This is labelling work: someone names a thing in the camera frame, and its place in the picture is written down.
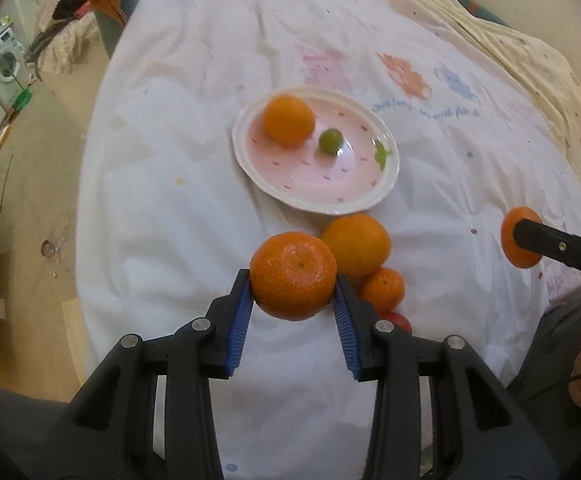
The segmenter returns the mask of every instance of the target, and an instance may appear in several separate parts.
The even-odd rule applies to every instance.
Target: washing machine
[[[12,28],[0,34],[0,104],[4,110],[10,110],[22,89],[28,88],[30,71],[24,62],[25,52]]]

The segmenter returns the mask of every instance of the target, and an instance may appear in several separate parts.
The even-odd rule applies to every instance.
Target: washing machine door
[[[5,44],[0,48],[0,82],[12,83],[20,75],[22,64],[19,61],[21,52],[16,45]]]

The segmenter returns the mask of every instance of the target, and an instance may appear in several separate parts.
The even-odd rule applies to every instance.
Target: pink plate
[[[315,131],[297,148],[269,139],[261,112],[272,96],[248,105],[233,128],[239,165],[262,191],[304,211],[343,215],[366,210],[391,191],[399,173],[397,145],[386,125],[356,100],[314,86],[280,89],[275,94],[304,99],[315,113]],[[337,128],[344,136],[338,156],[319,149],[319,136]],[[382,170],[375,160],[379,140],[392,155]]]

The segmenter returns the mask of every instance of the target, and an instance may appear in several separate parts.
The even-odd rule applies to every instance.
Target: plate rim
[[[295,198],[289,196],[282,190],[276,188],[269,184],[266,179],[264,179],[261,174],[254,168],[254,165],[250,162],[250,157],[248,156],[248,150],[246,149],[247,143],[240,142],[241,136],[239,135],[240,131],[247,131],[244,129],[242,125],[245,121],[248,120],[247,126],[250,126],[250,121],[254,119],[257,113],[259,113],[263,108],[264,105],[270,101],[270,98],[273,95],[277,94],[291,94],[295,95],[300,98],[325,98],[330,101],[344,101],[346,102],[347,107],[352,109],[354,112],[358,113],[360,116],[364,118],[372,118],[373,122],[375,123],[375,129],[377,127],[387,136],[392,143],[392,150],[393,155],[389,157],[387,160],[387,167],[394,168],[392,174],[389,177],[389,180],[382,178],[380,180],[382,192],[380,192],[375,198],[368,200],[366,196],[363,198],[349,203],[343,203],[342,205],[324,205],[323,203],[317,202],[308,202],[306,200],[302,200],[300,198]],[[400,170],[400,157],[399,157],[399,149],[397,148],[397,142],[395,142],[395,138],[392,136],[391,131],[388,129],[384,121],[370,108],[363,105],[353,97],[344,94],[343,92],[337,90],[331,90],[327,88],[321,88],[318,86],[311,86],[311,85],[297,85],[297,86],[290,86],[286,88],[279,88],[266,94],[263,97],[257,98],[249,102],[246,106],[242,108],[239,115],[237,116],[237,120],[235,120],[235,124],[233,125],[231,131],[231,140],[233,144],[233,153],[235,158],[237,159],[237,163],[239,164],[240,168],[246,173],[248,178],[264,193],[267,195],[272,196],[276,200],[290,206],[294,209],[306,211],[310,213],[319,213],[328,216],[342,216],[352,213],[357,213],[360,211],[366,211],[373,206],[378,205],[379,202],[384,200],[393,187],[397,182],[397,177],[399,176]]]

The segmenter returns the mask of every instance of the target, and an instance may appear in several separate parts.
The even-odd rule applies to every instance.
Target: yellow patterned fabric
[[[567,59],[542,40],[475,18],[457,0],[416,1],[527,90],[581,182],[581,88]]]

